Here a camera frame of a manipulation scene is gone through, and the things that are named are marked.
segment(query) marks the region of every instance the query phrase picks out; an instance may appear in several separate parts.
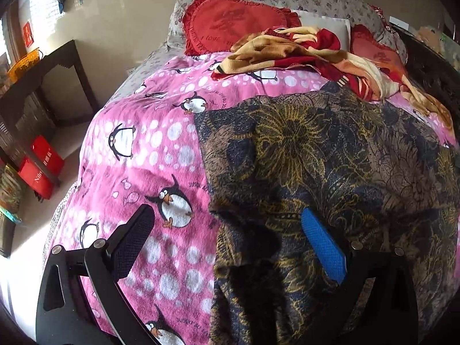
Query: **wooden table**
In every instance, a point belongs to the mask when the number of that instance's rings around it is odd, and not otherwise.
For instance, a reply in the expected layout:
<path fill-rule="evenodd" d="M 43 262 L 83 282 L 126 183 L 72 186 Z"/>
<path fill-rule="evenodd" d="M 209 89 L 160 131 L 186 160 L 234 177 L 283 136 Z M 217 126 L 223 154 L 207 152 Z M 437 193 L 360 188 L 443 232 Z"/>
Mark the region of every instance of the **wooden table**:
<path fill-rule="evenodd" d="M 43 77 L 57 65 L 65 68 L 75 68 L 81 87 L 83 88 L 89 105 L 93 110 L 92 114 L 73 118 L 71 120 L 56 120 L 43 91 L 41 91 L 40 85 Z M 78 55 L 74 40 L 67 42 L 54 52 L 44 56 L 38 63 L 24 73 L 24 75 L 0 98 L 0 122 L 3 122 L 12 139 L 18 144 L 19 148 L 24 151 L 26 156 L 38 166 L 38 168 L 51 180 L 53 184 L 59 185 L 58 178 L 48 170 L 41 160 L 38 159 L 30 147 L 30 142 L 21 136 L 21 133 L 16 127 L 16 123 L 24 113 L 25 100 L 32 92 L 37 94 L 40 101 L 48 109 L 50 118 L 57 127 L 76 125 L 93 119 L 100 107 L 81 64 L 80 56 Z M 6 163 L 9 163 L 16 170 L 18 169 L 18 167 L 1 148 L 0 158 Z"/>

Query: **beige wall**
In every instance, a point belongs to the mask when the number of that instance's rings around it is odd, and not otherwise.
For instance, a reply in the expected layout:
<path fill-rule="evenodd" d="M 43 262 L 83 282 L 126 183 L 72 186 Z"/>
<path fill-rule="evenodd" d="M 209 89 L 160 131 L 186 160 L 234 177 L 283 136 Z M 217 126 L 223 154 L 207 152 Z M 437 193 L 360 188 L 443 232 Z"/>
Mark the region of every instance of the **beige wall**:
<path fill-rule="evenodd" d="M 65 12 L 55 22 L 55 32 L 42 34 L 37 18 L 31 17 L 27 0 L 20 8 L 20 21 L 30 20 L 35 44 L 45 53 L 76 39 L 83 66 L 102 105 L 137 66 L 166 39 L 169 16 L 176 0 L 66 0 Z M 439 0 L 365 0 L 385 14 L 414 27 L 438 26 L 443 20 Z M 88 106 L 72 70 L 57 69 L 44 81 L 59 117 L 78 114 Z"/>

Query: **poster on wall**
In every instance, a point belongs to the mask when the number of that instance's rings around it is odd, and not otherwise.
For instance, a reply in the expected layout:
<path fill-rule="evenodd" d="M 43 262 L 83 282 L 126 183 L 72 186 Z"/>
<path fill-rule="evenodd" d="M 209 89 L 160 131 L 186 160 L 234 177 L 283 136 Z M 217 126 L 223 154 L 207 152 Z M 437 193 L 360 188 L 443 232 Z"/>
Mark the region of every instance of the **poster on wall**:
<path fill-rule="evenodd" d="M 34 43 L 34 37 L 32 36 L 32 30 L 30 28 L 30 23 L 27 22 L 24 27 L 22 28 L 24 32 L 24 44 L 26 47 L 30 47 Z"/>

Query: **orange basket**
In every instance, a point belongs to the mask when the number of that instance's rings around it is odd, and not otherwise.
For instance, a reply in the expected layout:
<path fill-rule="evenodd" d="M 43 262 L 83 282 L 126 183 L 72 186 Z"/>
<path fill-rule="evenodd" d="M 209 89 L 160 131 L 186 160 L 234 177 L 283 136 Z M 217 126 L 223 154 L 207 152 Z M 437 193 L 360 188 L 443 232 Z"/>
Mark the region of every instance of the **orange basket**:
<path fill-rule="evenodd" d="M 29 70 L 33 65 L 40 61 L 40 53 L 41 51 L 38 48 L 34 49 L 13 65 L 13 67 L 7 73 L 13 83 L 17 82 L 18 79 L 22 77 L 27 70 Z"/>

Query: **dark floral blanket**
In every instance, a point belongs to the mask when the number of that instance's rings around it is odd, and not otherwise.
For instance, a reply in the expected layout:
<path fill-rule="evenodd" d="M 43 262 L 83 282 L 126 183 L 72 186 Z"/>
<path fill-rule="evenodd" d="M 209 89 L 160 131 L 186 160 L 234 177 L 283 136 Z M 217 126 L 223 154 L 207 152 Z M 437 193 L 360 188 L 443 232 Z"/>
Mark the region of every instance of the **dark floral blanket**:
<path fill-rule="evenodd" d="M 303 334 L 336 283 L 302 232 L 307 206 L 367 249 L 404 249 L 420 338 L 441 316 L 459 285 L 460 172 L 429 127 L 333 83 L 203 112 L 195 125 L 209 209 L 222 221 L 211 344 L 308 343 Z"/>

